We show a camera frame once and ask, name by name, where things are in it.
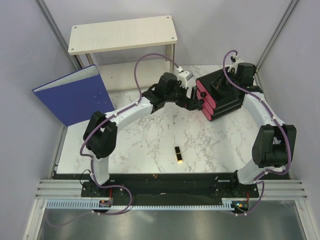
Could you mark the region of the pink top drawer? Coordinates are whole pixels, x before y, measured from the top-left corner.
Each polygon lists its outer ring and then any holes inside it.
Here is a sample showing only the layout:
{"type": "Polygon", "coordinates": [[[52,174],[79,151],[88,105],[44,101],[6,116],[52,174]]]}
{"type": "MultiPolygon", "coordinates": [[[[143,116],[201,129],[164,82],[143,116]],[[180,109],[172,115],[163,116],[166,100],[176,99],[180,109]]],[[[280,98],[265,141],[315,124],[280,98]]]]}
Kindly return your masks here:
{"type": "Polygon", "coordinates": [[[213,97],[210,95],[208,90],[204,87],[204,85],[201,83],[199,79],[197,79],[195,83],[197,90],[199,91],[200,97],[205,99],[214,110],[217,107],[216,101],[213,99],[213,97]]]}

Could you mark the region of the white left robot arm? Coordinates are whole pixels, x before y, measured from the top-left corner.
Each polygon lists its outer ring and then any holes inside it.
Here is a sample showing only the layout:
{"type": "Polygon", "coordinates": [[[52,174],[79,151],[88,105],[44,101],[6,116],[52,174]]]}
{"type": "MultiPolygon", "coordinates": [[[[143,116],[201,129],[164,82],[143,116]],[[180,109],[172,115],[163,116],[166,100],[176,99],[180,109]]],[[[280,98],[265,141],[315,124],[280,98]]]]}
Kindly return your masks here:
{"type": "Polygon", "coordinates": [[[92,191],[99,197],[106,196],[110,191],[107,182],[110,179],[109,156],[116,148],[119,131],[134,121],[155,113],[166,103],[174,103],[188,111],[202,108],[196,88],[192,88],[188,97],[188,89],[180,83],[173,81],[167,86],[155,83],[142,92],[137,100],[122,108],[106,113],[93,113],[83,134],[84,142],[79,154],[90,158],[90,176],[94,181],[92,191]]]}

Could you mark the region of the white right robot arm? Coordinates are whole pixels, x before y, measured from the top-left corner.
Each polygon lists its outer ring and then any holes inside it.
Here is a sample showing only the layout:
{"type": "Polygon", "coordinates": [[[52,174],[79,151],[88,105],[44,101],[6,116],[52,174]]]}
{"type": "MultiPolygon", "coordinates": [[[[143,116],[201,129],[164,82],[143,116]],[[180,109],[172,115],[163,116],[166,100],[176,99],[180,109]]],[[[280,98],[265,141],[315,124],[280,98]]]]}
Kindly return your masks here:
{"type": "Polygon", "coordinates": [[[230,79],[226,70],[222,72],[232,87],[244,93],[242,105],[259,127],[251,160],[236,172],[237,179],[229,184],[230,193],[240,197],[247,191],[247,185],[257,184],[264,175],[283,176],[289,172],[293,158],[290,125],[277,117],[259,86],[241,87],[230,79]]]}

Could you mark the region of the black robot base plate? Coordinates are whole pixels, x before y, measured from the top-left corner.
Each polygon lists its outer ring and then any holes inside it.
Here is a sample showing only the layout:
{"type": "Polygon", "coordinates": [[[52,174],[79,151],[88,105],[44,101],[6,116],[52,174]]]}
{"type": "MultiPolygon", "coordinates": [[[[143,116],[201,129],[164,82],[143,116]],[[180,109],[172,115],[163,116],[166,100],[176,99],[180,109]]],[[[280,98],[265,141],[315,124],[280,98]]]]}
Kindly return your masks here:
{"type": "Polygon", "coordinates": [[[244,185],[236,173],[111,174],[99,188],[84,182],[82,197],[107,198],[118,204],[220,204],[223,198],[258,198],[255,184],[244,185]]]}

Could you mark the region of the black gold lipstick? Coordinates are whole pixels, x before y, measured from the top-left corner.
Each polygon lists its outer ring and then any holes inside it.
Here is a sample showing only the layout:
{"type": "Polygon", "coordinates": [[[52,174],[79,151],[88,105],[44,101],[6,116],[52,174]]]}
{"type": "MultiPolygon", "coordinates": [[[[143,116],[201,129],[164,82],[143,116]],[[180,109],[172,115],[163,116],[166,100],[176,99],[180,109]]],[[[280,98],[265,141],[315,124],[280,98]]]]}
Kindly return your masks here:
{"type": "Polygon", "coordinates": [[[182,158],[182,153],[181,153],[180,147],[179,146],[175,146],[174,150],[175,150],[175,155],[176,155],[177,162],[178,163],[182,163],[183,162],[183,158],[182,158]]]}

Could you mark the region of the pink bottom drawer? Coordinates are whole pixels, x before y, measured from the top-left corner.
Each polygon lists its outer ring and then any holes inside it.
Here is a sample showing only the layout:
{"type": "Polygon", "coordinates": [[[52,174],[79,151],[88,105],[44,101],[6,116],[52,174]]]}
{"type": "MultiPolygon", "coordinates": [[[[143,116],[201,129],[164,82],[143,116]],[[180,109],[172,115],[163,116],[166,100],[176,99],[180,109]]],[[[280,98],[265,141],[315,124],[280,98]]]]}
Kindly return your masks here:
{"type": "Polygon", "coordinates": [[[213,120],[214,109],[205,99],[200,99],[199,102],[202,104],[202,113],[211,122],[213,120]]]}

